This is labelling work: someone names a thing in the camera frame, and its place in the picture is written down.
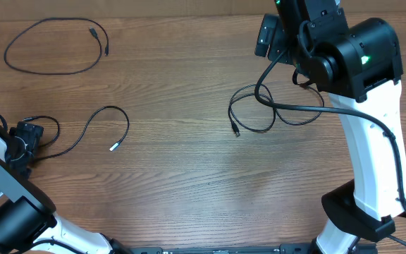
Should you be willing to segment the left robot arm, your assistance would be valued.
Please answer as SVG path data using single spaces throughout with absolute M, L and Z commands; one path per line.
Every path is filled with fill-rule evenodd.
M 44 129 L 25 119 L 13 128 L 0 121 L 0 253 L 115 253 L 113 241 L 56 213 L 56 206 L 29 182 Z

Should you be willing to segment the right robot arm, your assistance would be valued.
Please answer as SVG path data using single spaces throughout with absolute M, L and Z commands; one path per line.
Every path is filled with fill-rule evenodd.
M 279 0 L 265 15 L 255 53 L 289 64 L 303 87 L 330 98 L 317 113 L 337 114 L 354 177 L 325 194 L 328 220 L 310 243 L 282 253 L 375 253 L 406 218 L 406 155 L 400 121 L 403 74 L 395 30 L 381 18 L 349 26 L 338 1 Z

